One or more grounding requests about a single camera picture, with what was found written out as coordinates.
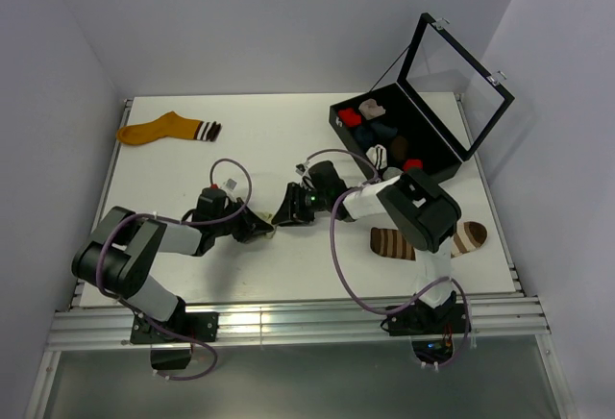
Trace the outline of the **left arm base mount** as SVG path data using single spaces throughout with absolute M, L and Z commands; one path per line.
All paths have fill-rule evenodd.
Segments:
M 215 311 L 188 312 L 159 322 L 136 314 L 129 341 L 132 345 L 151 346 L 150 365 L 157 375 L 173 381 L 199 379 L 211 373 L 218 361 L 210 343 L 216 341 L 219 316 Z M 198 374 L 182 374 L 197 348 L 212 355 L 209 367 Z

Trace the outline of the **dark brown sock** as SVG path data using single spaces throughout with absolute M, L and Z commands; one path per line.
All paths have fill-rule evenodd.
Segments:
M 409 142 L 404 136 L 395 136 L 388 147 L 389 156 L 396 162 L 402 163 L 408 159 Z

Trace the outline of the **cream ankle sock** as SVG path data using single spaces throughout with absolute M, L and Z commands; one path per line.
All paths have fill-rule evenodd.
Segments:
M 276 227 L 272 224 L 272 219 L 274 217 L 274 215 L 271 212 L 265 212 L 265 211 L 257 211 L 256 215 L 264 222 L 268 223 L 270 227 L 273 228 L 272 232 L 267 233 L 264 237 L 267 239 L 271 239 L 275 232 L 276 232 Z

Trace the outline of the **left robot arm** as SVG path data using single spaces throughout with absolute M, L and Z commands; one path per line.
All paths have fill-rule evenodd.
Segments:
M 150 276 L 157 254 L 201 257 L 219 237 L 248 243 L 274 231 L 243 200 L 232 200 L 212 185 L 202 190 L 196 208 L 181 223 L 112 208 L 75 254 L 71 272 L 153 318 L 153 331 L 176 341 L 187 329 L 185 301 Z

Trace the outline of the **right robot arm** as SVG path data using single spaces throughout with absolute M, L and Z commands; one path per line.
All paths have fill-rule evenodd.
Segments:
M 299 183 L 287 185 L 272 224 L 277 227 L 308 225 L 318 212 L 331 215 L 333 266 L 347 294 L 361 308 L 378 315 L 393 315 L 421 302 L 415 311 L 421 329 L 434 333 L 448 322 L 450 313 L 446 305 L 461 292 L 452 278 L 451 265 L 453 237 L 461 209 L 436 181 L 423 170 L 410 168 L 387 181 L 349 188 L 332 162 L 321 161 L 306 167 Z M 355 222 L 381 214 L 388 215 L 403 240 L 413 247 L 420 265 L 410 300 L 390 310 L 373 308 L 354 293 L 343 275 L 335 246 L 338 221 Z

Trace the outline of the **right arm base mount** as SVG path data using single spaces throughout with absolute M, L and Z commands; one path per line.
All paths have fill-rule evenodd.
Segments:
M 409 308 L 386 316 L 381 329 L 391 336 L 464 334 L 468 319 L 462 304 L 448 303 L 431 308 L 417 301 Z

